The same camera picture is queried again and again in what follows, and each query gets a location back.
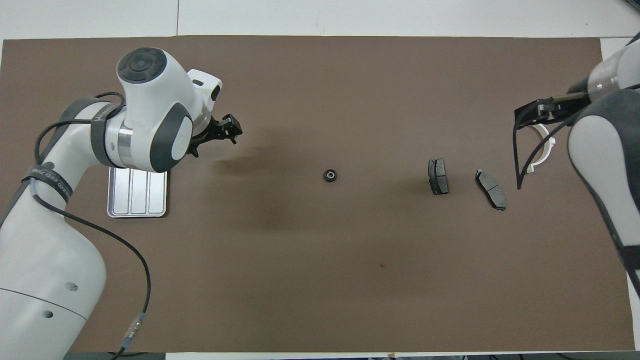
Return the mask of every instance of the brown mat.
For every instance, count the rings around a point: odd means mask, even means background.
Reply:
[[[171,173],[166,218],[107,216],[107,170],[69,211],[137,246],[152,299],[136,351],[630,350],[625,273],[566,132],[515,190],[513,109],[600,61],[597,39],[175,37],[6,40],[0,204],[33,140],[78,97],[121,91],[118,59],[166,49],[225,84],[239,144]],[[537,141],[535,134],[525,141]],[[444,158],[449,195],[427,163]],[[322,180],[327,168],[335,183]],[[502,185],[504,212],[474,182]],[[108,281],[76,351],[117,349],[144,296],[138,260],[78,226]]]

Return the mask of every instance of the white plastic bracket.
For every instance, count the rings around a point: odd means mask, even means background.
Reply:
[[[535,124],[531,127],[540,133],[542,139],[546,138],[549,135],[549,130],[547,130],[547,128],[543,124]],[[529,166],[527,167],[527,174],[530,172],[534,172],[534,167],[537,167],[538,165],[545,162],[545,160],[549,157],[549,154],[551,154],[551,149],[553,149],[555,144],[556,138],[554,138],[553,136],[549,140],[547,140],[547,142],[545,142],[545,146],[544,148],[542,148],[542,155],[536,161],[529,164]]]

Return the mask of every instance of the black brake pad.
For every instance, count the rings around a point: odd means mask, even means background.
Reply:
[[[444,169],[443,159],[429,160],[429,184],[434,195],[449,193],[447,172]]]
[[[507,208],[507,201],[500,185],[481,168],[476,171],[476,182],[494,209],[505,210]]]

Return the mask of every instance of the white robotic arm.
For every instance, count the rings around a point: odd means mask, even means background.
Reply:
[[[36,165],[0,218],[2,359],[61,359],[102,293],[100,254],[59,214],[88,167],[164,172],[187,153],[197,157],[201,143],[235,143],[242,133],[231,115],[211,118],[222,82],[199,70],[185,72],[163,50],[132,51],[116,72],[127,104],[89,97],[69,106],[61,118],[66,124],[42,155],[36,151]],[[145,311],[146,303],[122,351]]]
[[[631,283],[640,295],[640,41],[598,64],[567,95],[540,99],[515,111],[515,132],[527,125],[572,126],[569,157],[595,199]]]

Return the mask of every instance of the robot control buttons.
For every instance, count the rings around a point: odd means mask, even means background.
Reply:
[[[157,78],[166,67],[166,55],[160,49],[142,47],[126,54],[118,63],[118,76],[132,84]]]

